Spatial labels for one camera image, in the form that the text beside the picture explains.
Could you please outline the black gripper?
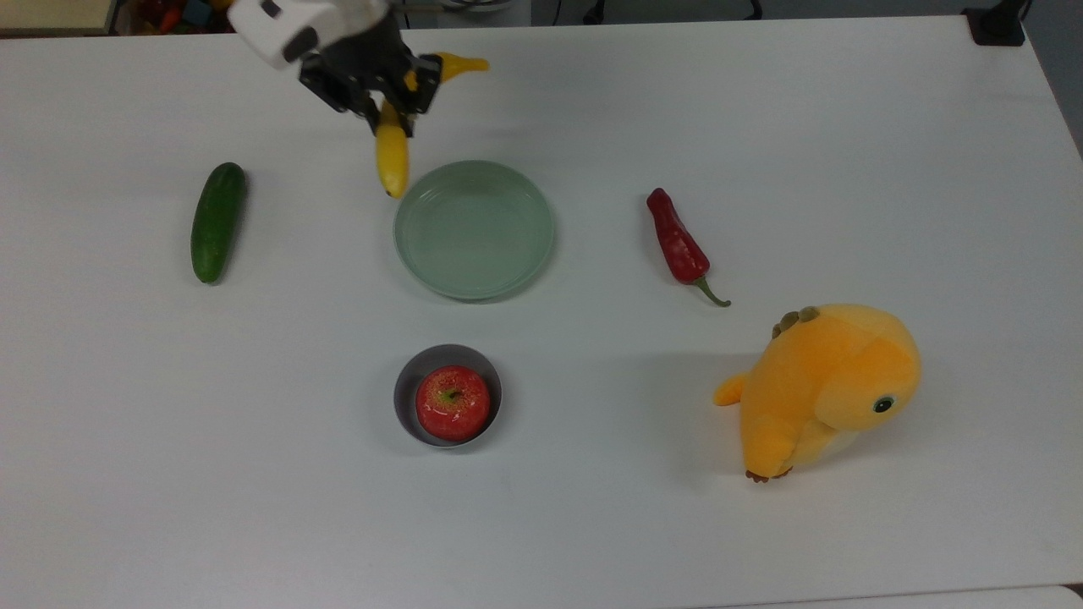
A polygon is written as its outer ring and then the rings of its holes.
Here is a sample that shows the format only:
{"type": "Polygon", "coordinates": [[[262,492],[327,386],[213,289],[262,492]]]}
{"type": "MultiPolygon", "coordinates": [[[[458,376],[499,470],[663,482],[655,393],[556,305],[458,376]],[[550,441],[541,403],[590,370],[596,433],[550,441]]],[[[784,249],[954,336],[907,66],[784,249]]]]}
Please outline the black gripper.
{"type": "Polygon", "coordinates": [[[426,114],[438,94],[443,59],[413,57],[403,42],[396,17],[383,17],[369,30],[349,35],[327,46],[324,59],[302,59],[300,82],[340,114],[367,124],[371,134],[384,121],[415,135],[416,114],[426,114]]]}

